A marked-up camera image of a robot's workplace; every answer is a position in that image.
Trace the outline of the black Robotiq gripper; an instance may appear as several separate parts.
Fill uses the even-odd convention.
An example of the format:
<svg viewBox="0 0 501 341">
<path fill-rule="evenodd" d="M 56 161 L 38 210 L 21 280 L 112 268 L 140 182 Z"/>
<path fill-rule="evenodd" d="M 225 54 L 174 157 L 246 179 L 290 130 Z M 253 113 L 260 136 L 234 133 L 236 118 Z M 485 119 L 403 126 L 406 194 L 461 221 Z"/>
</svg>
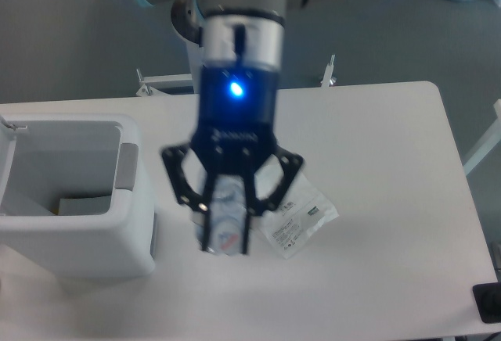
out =
<svg viewBox="0 0 501 341">
<path fill-rule="evenodd" d="M 252 219 L 277 210 L 303 166 L 302 156 L 276 149 L 273 125 L 278 82 L 279 74 L 273 71 L 205 66 L 200 79 L 198 121 L 190 145 L 170 145 L 161 151 L 178 204 L 203 216 L 200 249 L 204 252 L 211 240 L 211 203 L 218 174 L 242 174 L 246 216 L 240 253 L 247 255 Z M 206 171 L 201 194 L 193 190 L 182 168 L 190 148 Z M 283 175 L 269 195 L 259 199 L 254 175 L 272 154 Z"/>
</svg>

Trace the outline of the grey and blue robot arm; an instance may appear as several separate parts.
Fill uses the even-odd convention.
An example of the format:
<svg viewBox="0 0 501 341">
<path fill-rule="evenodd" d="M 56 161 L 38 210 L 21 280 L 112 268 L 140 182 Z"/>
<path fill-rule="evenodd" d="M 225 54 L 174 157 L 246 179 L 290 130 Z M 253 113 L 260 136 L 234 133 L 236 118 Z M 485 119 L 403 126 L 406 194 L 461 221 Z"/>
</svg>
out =
<svg viewBox="0 0 501 341">
<path fill-rule="evenodd" d="M 199 95 L 191 139 L 162 150 L 181 204 L 201 216 L 200 247 L 214 249 L 218 234 L 215 189 L 225 177 L 243 185 L 238 253 L 248 251 L 251 222 L 282 202 L 303 158 L 274 135 L 287 10 L 314 0 L 137 0 L 171 2 L 178 35 L 201 51 L 192 68 Z"/>
</svg>

